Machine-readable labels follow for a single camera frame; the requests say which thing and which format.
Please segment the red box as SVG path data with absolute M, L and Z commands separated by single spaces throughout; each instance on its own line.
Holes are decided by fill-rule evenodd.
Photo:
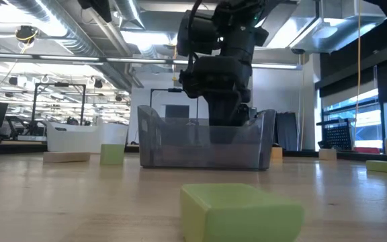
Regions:
M 380 149 L 375 147 L 354 147 L 353 150 L 357 153 L 381 154 Z

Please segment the orange block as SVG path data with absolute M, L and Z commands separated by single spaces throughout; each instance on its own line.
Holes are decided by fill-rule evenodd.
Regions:
M 283 149 L 281 147 L 272 147 L 270 163 L 282 163 L 282 162 L 283 162 Z

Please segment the black metal frame stand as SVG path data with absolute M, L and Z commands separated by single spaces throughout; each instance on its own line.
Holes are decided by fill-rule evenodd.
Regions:
M 81 103 L 81 115 L 80 115 L 80 125 L 83 125 L 83 117 L 85 110 L 85 100 L 86 100 L 86 84 L 75 84 L 75 83 L 66 83 L 66 82 L 56 82 L 56 83 L 43 83 L 39 82 L 35 84 L 34 88 L 34 98 L 32 104 L 32 119 L 28 126 L 28 134 L 35 133 L 37 126 L 37 121 L 35 121 L 36 116 L 36 106 L 38 96 L 49 86 L 54 87 L 82 87 L 83 91 L 81 92 L 82 103 Z

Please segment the grey translucent plastic bin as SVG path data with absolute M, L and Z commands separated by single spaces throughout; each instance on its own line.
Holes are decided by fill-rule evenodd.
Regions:
M 257 147 L 255 168 L 269 168 L 273 146 L 275 110 L 263 110 L 257 117 L 236 126 L 230 144 L 212 144 L 207 119 L 162 118 L 150 106 L 137 108 L 140 164 L 144 168 L 234 169 L 219 167 L 211 161 L 215 145 L 251 145 Z

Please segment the long natural wood block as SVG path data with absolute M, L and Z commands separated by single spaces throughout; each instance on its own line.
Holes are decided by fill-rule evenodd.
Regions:
M 44 163 L 72 163 L 87 162 L 90 160 L 90 153 L 83 152 L 45 152 L 43 154 Z

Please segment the dark folded panel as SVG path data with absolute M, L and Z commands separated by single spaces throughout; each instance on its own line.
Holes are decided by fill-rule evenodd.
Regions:
M 274 143 L 287 151 L 297 151 L 297 134 L 296 114 L 293 112 L 277 113 Z

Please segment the black aluminium table frame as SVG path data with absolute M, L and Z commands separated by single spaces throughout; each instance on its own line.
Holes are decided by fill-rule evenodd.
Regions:
M 0 144 L 0 155 L 22 154 L 22 153 L 43 153 L 47 146 L 42 143 L 23 144 L 21 142 Z M 318 151 L 283 151 L 284 157 L 312 157 L 318 158 Z M 387 155 L 372 153 L 356 153 L 337 151 L 337 158 L 352 161 L 378 160 L 387 161 Z

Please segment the small natural wood block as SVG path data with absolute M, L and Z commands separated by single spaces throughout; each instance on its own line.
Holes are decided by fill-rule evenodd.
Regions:
M 318 151 L 318 158 L 323 161 L 336 161 L 337 151 L 335 149 L 320 149 Z

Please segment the black pegboard cart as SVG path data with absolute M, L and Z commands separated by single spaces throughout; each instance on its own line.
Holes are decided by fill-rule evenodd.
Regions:
M 353 148 L 351 128 L 354 118 L 338 118 L 322 121 L 317 126 L 322 128 L 322 140 L 318 141 L 321 149 L 351 151 Z

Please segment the round metal duct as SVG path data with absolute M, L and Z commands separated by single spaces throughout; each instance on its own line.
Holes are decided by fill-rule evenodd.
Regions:
M 113 0 L 113 2 L 125 22 L 130 22 L 142 30 L 145 29 L 140 18 L 141 8 L 137 0 Z

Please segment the rectangular metal duct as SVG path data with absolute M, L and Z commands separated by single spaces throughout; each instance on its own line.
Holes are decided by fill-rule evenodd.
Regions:
M 286 0 L 263 22 L 268 49 L 334 52 L 379 26 L 384 12 L 365 0 Z

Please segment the black wall screen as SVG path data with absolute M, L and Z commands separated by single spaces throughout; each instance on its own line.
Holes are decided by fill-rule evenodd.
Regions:
M 184 105 L 166 105 L 166 118 L 189 118 L 189 106 Z

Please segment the white plastic bin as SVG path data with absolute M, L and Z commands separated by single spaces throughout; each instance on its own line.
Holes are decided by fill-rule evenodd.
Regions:
M 46 133 L 50 152 L 100 153 L 102 144 L 125 145 L 128 126 L 114 123 L 75 126 L 47 121 Z

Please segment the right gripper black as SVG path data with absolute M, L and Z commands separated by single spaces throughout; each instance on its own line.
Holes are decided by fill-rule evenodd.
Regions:
M 237 131 L 234 124 L 237 108 L 241 101 L 251 101 L 248 89 L 251 75 L 251 63 L 233 56 L 202 56 L 180 71 L 179 82 L 189 97 L 196 98 L 209 91 L 204 98 L 208 103 L 212 144 L 232 142 Z

